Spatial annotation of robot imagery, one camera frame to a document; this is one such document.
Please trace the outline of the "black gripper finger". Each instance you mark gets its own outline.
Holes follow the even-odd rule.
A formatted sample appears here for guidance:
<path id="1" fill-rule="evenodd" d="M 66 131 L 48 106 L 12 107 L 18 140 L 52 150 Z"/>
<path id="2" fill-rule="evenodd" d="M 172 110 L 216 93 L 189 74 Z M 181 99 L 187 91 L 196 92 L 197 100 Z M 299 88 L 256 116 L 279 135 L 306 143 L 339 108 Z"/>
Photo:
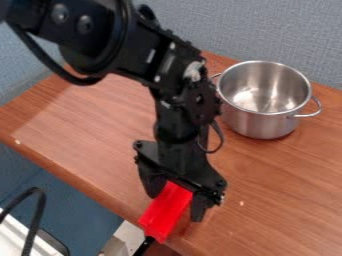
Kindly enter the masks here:
<path id="1" fill-rule="evenodd" d="M 205 211 L 212 208 L 215 205 L 215 194 L 213 193 L 204 193 L 204 192 L 195 192 L 192 195 L 191 201 L 191 221 L 200 222 L 203 220 Z"/>
<path id="2" fill-rule="evenodd" d="M 137 165 L 139 178 L 149 198 L 155 198 L 167 183 L 167 179 L 156 168 L 145 164 Z"/>

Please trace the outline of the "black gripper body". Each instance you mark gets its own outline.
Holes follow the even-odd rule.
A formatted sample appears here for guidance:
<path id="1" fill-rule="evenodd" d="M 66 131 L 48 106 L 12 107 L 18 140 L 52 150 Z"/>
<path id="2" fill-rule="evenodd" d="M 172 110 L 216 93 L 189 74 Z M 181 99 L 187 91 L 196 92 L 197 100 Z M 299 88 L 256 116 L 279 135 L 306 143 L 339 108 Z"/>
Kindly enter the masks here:
<path id="1" fill-rule="evenodd" d="M 156 168 L 167 182 L 173 182 L 192 193 L 213 193 L 215 205 L 221 204 L 227 181 L 209 164 L 195 140 L 180 144 L 136 140 L 132 147 L 136 165 Z"/>

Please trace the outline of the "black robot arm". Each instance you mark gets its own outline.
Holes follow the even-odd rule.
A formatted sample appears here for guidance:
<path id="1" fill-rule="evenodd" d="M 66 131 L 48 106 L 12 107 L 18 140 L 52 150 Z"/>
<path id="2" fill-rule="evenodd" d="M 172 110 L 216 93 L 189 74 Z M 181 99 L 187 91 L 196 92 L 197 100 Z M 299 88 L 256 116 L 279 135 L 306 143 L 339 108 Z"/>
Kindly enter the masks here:
<path id="1" fill-rule="evenodd" d="M 89 86 L 117 74 L 148 88 L 155 139 L 133 142 L 143 187 L 149 197 L 167 182 L 187 189 L 191 220 L 201 221 L 223 201 L 227 181 L 207 159 L 221 100 L 200 50 L 131 0 L 0 0 L 0 22 L 69 83 Z"/>

